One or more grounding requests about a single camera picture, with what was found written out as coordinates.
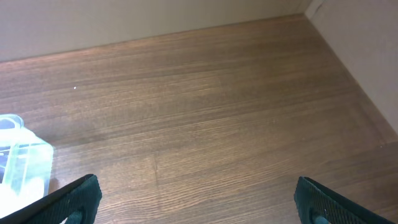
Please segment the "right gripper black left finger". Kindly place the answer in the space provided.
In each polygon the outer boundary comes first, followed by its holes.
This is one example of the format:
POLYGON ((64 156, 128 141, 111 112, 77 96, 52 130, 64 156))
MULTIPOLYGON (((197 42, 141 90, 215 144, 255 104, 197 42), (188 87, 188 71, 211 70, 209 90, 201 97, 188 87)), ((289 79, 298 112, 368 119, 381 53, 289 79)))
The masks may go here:
POLYGON ((1 224, 93 224, 101 198, 97 176, 87 174, 1 218, 1 224))

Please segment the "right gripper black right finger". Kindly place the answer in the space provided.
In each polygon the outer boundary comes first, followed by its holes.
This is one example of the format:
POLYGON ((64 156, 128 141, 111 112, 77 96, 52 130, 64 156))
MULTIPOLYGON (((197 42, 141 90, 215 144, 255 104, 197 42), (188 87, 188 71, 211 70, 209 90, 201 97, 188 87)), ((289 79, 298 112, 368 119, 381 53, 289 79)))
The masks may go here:
POLYGON ((309 177, 299 177, 294 201, 302 224, 393 224, 309 177))

